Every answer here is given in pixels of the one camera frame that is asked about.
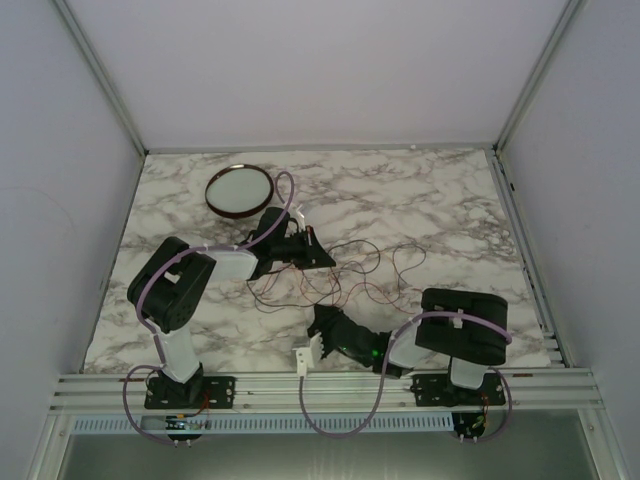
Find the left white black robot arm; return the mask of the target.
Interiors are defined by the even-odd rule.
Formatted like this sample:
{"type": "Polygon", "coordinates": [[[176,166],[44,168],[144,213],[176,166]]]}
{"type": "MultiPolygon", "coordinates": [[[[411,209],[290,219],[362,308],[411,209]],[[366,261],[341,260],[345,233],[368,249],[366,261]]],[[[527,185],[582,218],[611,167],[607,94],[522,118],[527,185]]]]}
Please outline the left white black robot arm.
{"type": "Polygon", "coordinates": [[[188,323],[209,282],[254,281],[276,262],[301,271],[336,265],[313,227],[288,233],[292,221],[287,210],[269,207],[236,245],[193,247],[175,236],[161,243],[131,282],[127,299],[153,336],[163,377],[186,385],[201,374],[188,323]]]}

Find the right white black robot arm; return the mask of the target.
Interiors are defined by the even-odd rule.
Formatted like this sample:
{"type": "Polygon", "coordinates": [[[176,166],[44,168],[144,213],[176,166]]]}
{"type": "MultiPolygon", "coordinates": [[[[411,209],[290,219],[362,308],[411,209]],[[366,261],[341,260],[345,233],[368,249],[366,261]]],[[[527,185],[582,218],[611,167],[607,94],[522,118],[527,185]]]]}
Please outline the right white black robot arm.
{"type": "Polygon", "coordinates": [[[322,358],[342,354],[378,374],[398,378],[432,353],[449,357],[449,380],[478,390],[489,368],[506,361],[512,342],[507,332],[508,302],[500,296],[428,288],[421,299],[423,316],[407,327],[374,332],[351,320],[342,309],[316,304],[309,337],[322,345],[322,358]]]}

